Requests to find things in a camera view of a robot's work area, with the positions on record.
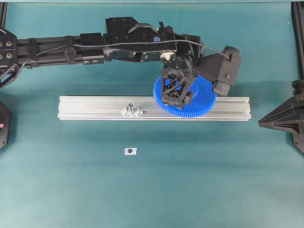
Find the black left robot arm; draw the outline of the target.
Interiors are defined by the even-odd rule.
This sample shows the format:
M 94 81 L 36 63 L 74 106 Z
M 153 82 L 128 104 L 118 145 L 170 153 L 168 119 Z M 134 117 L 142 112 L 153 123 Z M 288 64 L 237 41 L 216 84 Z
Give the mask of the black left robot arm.
M 106 32 L 78 36 L 19 39 L 0 30 L 0 86 L 16 80 L 22 69 L 55 65 L 102 64 L 119 60 L 163 63 L 161 101 L 183 108 L 191 103 L 194 62 L 203 56 L 199 37 L 179 35 L 170 26 L 158 28 L 132 17 L 108 18 Z

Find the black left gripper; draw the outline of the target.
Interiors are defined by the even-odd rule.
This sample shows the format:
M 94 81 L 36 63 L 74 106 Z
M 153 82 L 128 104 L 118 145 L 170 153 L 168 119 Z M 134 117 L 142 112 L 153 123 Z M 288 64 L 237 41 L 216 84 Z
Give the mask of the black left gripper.
M 204 56 L 200 36 L 161 33 L 163 70 L 161 72 L 161 101 L 166 106 L 184 108 L 190 105 L 194 93 L 190 91 L 196 77 L 189 69 Z

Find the black right gripper lattice finger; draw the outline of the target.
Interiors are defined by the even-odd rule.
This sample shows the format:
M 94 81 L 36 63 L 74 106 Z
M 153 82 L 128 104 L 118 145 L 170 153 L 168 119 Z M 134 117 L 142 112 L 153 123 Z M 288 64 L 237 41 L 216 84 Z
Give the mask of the black right gripper lattice finger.
M 304 97 L 293 96 L 258 121 L 260 127 L 304 134 Z

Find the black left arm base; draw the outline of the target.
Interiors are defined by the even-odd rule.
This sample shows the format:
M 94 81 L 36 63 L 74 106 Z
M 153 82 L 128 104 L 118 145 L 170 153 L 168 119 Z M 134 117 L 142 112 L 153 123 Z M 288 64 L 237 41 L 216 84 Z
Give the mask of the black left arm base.
M 0 103 L 0 149 L 2 150 L 9 141 L 11 111 Z

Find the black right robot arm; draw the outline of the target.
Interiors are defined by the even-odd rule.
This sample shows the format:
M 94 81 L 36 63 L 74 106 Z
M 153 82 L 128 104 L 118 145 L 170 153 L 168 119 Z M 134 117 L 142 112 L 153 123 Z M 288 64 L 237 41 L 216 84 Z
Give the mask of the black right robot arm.
M 288 132 L 293 145 L 304 152 L 304 81 L 292 82 L 293 96 L 258 121 L 260 127 Z

